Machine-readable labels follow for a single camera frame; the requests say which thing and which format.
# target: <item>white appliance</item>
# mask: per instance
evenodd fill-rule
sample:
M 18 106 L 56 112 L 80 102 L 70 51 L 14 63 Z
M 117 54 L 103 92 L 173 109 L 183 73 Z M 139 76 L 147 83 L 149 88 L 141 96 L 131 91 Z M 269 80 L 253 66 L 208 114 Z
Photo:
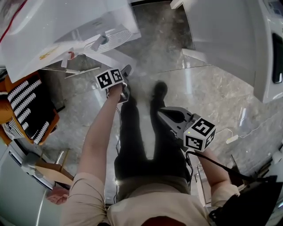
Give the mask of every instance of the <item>white appliance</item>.
M 263 103 L 283 97 L 282 0 L 173 0 L 184 5 L 195 50 L 185 55 L 213 64 L 254 87 Z
M 12 82 L 78 54 L 122 70 L 135 60 L 114 48 L 139 38 L 128 0 L 28 0 L 1 42 Z

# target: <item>marble floor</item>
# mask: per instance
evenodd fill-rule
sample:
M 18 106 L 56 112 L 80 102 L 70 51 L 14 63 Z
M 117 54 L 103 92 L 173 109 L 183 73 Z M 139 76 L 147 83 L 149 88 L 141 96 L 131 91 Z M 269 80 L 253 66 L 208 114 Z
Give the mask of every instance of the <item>marble floor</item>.
M 153 156 L 155 137 L 149 117 L 149 100 L 156 81 L 165 81 L 168 94 L 166 106 L 179 106 L 209 118 L 219 132 L 211 149 L 227 164 L 233 155 L 243 174 L 253 174 L 277 149 L 283 138 L 283 99 L 268 104 L 253 96 L 253 88 L 237 77 L 204 62 L 183 56 L 182 48 L 193 48 L 189 25 L 182 8 L 171 10 L 170 2 L 159 2 L 134 7 L 141 38 L 117 49 L 138 61 L 137 69 L 129 78 L 133 96 L 140 112 L 140 126 L 148 158 Z M 101 69 L 65 79 L 61 72 L 42 74 L 50 96 L 59 113 L 56 133 L 44 145 L 24 147 L 55 161 L 61 150 L 70 149 L 66 169 L 76 174 L 85 135 L 106 97 L 97 89 L 94 76 L 107 66 L 80 56 L 70 61 L 70 69 Z M 238 134 L 235 142 L 226 140 Z M 107 150 L 106 202 L 113 203 L 116 192 L 114 160 L 119 135 L 119 116 L 116 114 Z

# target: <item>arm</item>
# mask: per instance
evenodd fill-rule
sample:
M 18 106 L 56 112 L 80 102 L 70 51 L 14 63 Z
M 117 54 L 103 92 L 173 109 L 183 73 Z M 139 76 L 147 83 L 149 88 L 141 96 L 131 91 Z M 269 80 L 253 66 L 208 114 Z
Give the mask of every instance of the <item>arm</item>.
M 106 153 L 122 85 L 110 89 L 109 97 L 90 126 L 84 140 L 78 173 L 90 173 L 105 183 Z
M 219 162 L 216 156 L 212 153 L 210 148 L 207 148 L 204 152 L 198 152 L 210 159 Z M 202 164 L 203 171 L 207 177 L 208 183 L 211 187 L 211 195 L 221 186 L 230 183 L 230 178 L 228 173 L 221 167 L 215 165 L 214 163 L 199 157 L 199 161 Z

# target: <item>hand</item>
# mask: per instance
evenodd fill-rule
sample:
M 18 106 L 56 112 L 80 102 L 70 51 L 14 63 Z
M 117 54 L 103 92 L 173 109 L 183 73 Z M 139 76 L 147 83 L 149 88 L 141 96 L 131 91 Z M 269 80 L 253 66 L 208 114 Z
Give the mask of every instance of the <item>hand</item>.
M 123 86 L 122 86 L 121 83 L 117 84 L 115 86 L 112 86 L 109 90 L 108 98 L 115 97 L 115 98 L 120 99 L 120 95 L 122 93 L 122 90 L 123 90 Z

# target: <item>white wall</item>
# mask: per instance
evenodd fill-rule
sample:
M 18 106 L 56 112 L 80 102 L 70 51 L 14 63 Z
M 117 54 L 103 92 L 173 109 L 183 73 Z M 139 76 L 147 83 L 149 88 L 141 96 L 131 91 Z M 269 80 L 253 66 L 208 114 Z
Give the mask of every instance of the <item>white wall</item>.
M 0 158 L 5 149 L 0 139 Z M 16 226 L 35 226 L 42 203 L 38 225 L 59 225 L 61 206 L 46 200 L 45 190 L 8 155 L 0 167 L 1 217 Z

